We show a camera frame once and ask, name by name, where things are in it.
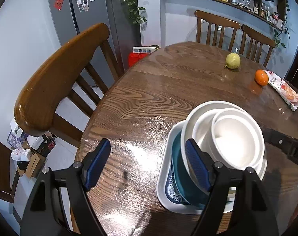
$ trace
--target yellow-green fruit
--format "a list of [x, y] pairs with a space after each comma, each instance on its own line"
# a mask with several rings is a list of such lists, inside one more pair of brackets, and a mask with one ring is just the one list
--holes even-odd
[[241, 64], [240, 56], [237, 53], [230, 53], [226, 58], [226, 65], [230, 69], [237, 69]]

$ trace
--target white power strip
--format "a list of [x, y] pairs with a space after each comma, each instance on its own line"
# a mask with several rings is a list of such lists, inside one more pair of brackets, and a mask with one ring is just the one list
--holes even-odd
[[134, 47], [134, 53], [153, 53], [156, 50], [155, 47]]

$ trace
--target table top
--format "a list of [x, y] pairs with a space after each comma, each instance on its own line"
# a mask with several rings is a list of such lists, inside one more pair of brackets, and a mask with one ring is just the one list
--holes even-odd
[[[111, 155], [96, 187], [92, 207], [108, 235], [190, 235], [199, 216], [172, 213], [156, 196], [164, 148], [170, 129], [199, 104], [232, 102], [250, 113], [261, 128], [298, 139], [298, 109], [292, 112], [270, 86], [254, 82], [263, 68], [241, 56], [241, 67], [224, 67], [228, 51], [195, 42], [160, 49], [139, 61], [106, 93], [82, 137], [82, 159], [102, 138]], [[282, 233], [298, 200], [298, 166], [266, 144], [263, 179]], [[230, 213], [219, 231], [226, 230]]]

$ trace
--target blue gripper pad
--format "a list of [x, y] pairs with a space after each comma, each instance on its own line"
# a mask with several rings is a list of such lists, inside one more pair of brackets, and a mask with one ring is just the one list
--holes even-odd
[[96, 186], [101, 172], [110, 156], [111, 144], [106, 138], [103, 138], [93, 152], [90, 152], [83, 159], [82, 184], [88, 192]]
[[215, 175], [211, 166], [214, 161], [209, 154], [200, 150], [194, 139], [186, 141], [185, 154], [202, 191], [209, 194], [215, 182]]

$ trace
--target refrigerator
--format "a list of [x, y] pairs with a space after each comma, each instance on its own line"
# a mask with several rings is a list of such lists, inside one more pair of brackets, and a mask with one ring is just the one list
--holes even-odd
[[[56, 0], [48, 0], [60, 44], [67, 43], [94, 24], [104, 23], [110, 30], [108, 41], [113, 53], [118, 63], [126, 71], [128, 69], [128, 54], [132, 52], [134, 46], [141, 46], [140, 28], [130, 22], [127, 5], [121, 0], [88, 0], [89, 10], [80, 12], [77, 1], [63, 0], [61, 8], [56, 8], [54, 6]], [[107, 87], [110, 87], [114, 83], [114, 79], [100, 47], [96, 49], [90, 63]], [[96, 86], [85, 70], [81, 75], [90, 86]]]

